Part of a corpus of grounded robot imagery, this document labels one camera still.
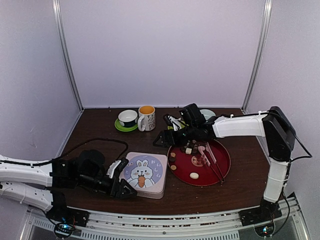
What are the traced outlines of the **tin lid with rabbit picture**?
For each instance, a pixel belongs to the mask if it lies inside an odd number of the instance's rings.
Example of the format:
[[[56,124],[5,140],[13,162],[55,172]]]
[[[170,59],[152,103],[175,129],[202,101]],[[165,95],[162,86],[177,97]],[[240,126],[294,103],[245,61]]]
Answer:
[[[127,166],[120,174],[134,189],[148,188],[165,188],[168,157],[163,154],[151,154],[142,152],[129,152],[126,155],[129,160]]]

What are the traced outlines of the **silver compartment tin box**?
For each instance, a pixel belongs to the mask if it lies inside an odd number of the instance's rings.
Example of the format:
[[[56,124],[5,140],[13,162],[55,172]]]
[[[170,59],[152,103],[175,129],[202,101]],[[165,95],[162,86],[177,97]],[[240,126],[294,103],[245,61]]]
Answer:
[[[163,198],[164,192],[165,192],[164,187],[158,188],[155,185],[149,186],[149,187],[136,186],[135,190],[137,191],[138,197],[156,199],[156,200]]]

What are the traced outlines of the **pink plastic scoop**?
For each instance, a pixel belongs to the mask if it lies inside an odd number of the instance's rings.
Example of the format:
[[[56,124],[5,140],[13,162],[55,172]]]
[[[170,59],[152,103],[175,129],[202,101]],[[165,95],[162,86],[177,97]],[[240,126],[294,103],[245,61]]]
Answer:
[[[218,165],[218,161],[211,149],[210,144],[207,142],[205,145],[199,145],[197,147],[198,152],[201,157],[205,160],[206,164],[211,168],[213,173],[217,176],[220,183],[223,184],[225,182],[225,177],[222,174],[222,171]]]

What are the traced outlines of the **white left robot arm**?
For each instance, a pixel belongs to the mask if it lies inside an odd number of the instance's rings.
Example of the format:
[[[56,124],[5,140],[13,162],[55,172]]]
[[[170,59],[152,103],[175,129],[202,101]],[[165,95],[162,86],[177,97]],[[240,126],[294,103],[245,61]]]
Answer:
[[[84,150],[72,159],[55,158],[31,161],[0,157],[0,194],[45,212],[52,211],[61,222],[72,218],[63,193],[49,188],[85,187],[117,199],[137,195],[137,191],[120,177],[128,164],[126,158],[104,168],[105,157],[98,150]]]

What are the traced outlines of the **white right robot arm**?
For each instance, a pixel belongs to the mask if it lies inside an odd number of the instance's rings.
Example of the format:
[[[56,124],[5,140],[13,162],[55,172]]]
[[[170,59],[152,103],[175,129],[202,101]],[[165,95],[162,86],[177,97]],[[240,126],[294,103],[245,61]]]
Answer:
[[[278,106],[244,115],[216,115],[209,119],[195,103],[179,111],[179,120],[169,114],[163,118],[171,129],[161,131],[153,145],[168,148],[182,146],[189,140],[208,142],[228,137],[255,137],[268,156],[269,172],[262,197],[256,210],[259,220],[268,220],[275,212],[275,204],[288,181],[296,131]]]

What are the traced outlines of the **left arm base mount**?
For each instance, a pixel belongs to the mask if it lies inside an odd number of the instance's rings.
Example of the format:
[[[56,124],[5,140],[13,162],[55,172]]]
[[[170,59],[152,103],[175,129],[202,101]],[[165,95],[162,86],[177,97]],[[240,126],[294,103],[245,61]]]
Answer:
[[[50,191],[52,195],[51,209],[44,212],[45,217],[54,225],[53,233],[60,240],[69,238],[76,227],[86,227],[90,213],[85,210],[70,208],[66,204],[65,195]]]

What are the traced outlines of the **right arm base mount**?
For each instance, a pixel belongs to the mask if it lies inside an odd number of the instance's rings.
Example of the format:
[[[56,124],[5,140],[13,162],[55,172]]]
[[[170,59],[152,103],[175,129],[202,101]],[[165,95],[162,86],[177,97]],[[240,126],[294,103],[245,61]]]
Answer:
[[[271,237],[276,231],[274,220],[282,216],[279,203],[261,199],[257,207],[241,210],[239,218],[243,227],[253,227],[255,233],[262,238]]]

